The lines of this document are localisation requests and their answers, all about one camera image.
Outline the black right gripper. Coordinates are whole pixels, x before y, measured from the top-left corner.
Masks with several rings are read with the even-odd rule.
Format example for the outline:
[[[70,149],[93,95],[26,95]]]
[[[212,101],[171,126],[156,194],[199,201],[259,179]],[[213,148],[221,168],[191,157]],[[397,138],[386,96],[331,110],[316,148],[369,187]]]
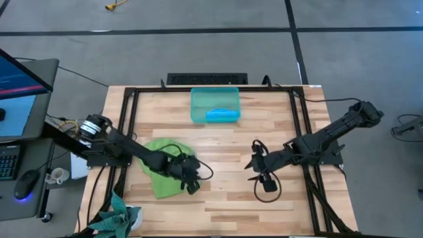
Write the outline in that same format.
[[[253,169],[254,172],[261,172],[263,170],[276,171],[290,164],[293,153],[283,149],[279,151],[269,152],[265,149],[253,149],[252,159],[245,166],[245,170]],[[248,178],[248,180],[264,181],[265,175],[259,175]]]

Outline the green microfiber towel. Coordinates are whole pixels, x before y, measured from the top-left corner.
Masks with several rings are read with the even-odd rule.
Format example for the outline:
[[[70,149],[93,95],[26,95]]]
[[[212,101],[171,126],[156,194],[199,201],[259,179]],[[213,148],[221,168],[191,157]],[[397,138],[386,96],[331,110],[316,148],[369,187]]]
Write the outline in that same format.
[[[149,141],[144,145],[150,151],[161,151],[167,155],[167,163],[160,171],[165,171],[168,163],[181,153],[195,155],[195,151],[188,145],[170,138],[159,138]],[[138,160],[143,172],[151,179],[152,189],[156,199],[167,198],[187,192],[181,189],[181,181],[172,177],[158,174],[145,165],[141,159]]]

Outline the blue microfiber towel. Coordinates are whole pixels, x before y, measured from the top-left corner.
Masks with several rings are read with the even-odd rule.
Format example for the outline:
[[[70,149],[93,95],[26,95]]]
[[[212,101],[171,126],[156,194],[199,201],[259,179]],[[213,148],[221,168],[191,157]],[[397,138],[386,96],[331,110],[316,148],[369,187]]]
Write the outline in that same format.
[[[206,112],[207,123],[232,123],[236,122],[240,117],[238,110],[213,109]]]

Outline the teal translucent plastic basket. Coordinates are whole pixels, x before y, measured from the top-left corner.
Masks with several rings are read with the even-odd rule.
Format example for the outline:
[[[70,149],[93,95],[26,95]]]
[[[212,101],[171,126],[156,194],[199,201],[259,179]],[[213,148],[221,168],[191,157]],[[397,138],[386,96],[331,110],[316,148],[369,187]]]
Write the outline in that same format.
[[[237,87],[198,87],[190,91],[190,117],[194,123],[206,122],[206,112],[213,109],[238,110],[241,117]]]

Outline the white round bowl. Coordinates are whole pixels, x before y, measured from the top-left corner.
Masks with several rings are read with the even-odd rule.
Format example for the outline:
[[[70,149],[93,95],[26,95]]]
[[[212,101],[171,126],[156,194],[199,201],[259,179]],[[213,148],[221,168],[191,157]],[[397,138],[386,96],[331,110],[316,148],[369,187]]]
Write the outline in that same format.
[[[141,207],[127,205],[128,217],[130,221],[130,231],[140,228],[143,222],[143,210]]]

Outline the dark green cloth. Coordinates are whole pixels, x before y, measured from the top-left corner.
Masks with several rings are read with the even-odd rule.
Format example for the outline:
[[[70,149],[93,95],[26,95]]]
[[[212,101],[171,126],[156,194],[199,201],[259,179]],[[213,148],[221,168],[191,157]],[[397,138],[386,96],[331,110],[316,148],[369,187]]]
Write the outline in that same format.
[[[126,204],[115,192],[111,197],[112,211],[99,212],[100,221],[88,225],[97,231],[94,238],[128,238],[130,221]]]

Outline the white mug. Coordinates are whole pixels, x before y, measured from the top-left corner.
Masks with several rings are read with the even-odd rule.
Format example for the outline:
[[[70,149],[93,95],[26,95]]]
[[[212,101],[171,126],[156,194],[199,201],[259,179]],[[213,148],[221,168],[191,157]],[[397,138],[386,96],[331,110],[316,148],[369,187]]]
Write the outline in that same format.
[[[66,169],[56,168],[50,174],[46,174],[44,182],[47,184],[63,184],[70,178],[70,172]]]

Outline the black desk support bar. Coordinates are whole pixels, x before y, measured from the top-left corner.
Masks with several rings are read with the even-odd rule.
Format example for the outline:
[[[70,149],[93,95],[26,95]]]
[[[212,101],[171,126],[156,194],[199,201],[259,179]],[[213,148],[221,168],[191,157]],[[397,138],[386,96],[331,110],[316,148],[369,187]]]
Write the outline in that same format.
[[[86,145],[70,137],[65,132],[53,127],[47,122],[44,123],[40,137],[53,139],[53,141],[62,148],[69,150],[80,158],[87,159],[87,157],[83,154],[85,151],[89,150]]]

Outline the black computer mouse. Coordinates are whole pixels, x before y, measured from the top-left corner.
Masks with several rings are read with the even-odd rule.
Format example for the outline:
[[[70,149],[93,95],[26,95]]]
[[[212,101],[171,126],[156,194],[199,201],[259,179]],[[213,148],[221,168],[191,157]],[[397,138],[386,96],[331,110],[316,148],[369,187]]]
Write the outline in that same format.
[[[15,189],[13,192],[14,197],[17,200],[26,199],[31,194],[39,177],[40,174],[38,170],[32,169],[25,172],[15,184]]]

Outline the black backlit keyboard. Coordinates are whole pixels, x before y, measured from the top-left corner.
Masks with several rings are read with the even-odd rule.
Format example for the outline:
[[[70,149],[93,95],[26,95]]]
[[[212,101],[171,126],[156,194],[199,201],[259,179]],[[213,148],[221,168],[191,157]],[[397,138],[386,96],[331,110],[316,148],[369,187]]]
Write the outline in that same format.
[[[0,146],[0,180],[15,180],[19,163],[20,145]]]

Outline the computer monitor with blue screen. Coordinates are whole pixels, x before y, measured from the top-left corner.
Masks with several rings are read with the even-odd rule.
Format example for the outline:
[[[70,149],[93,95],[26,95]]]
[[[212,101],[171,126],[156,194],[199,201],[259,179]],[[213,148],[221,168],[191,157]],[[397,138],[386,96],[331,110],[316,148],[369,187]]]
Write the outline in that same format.
[[[0,49],[0,143],[42,135],[59,60],[19,62]]]

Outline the grey desk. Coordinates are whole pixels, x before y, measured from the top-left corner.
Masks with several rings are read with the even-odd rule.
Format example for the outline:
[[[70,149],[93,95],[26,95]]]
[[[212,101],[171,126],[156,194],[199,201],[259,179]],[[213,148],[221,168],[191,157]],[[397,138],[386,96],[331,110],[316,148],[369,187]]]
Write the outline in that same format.
[[[15,180],[0,180],[0,221],[44,217],[50,190],[44,179],[49,172],[54,154],[52,139],[36,139],[3,143],[2,145],[20,145],[20,163]],[[14,195],[15,184],[28,170],[38,170],[40,177],[31,194],[24,200],[17,200]]]

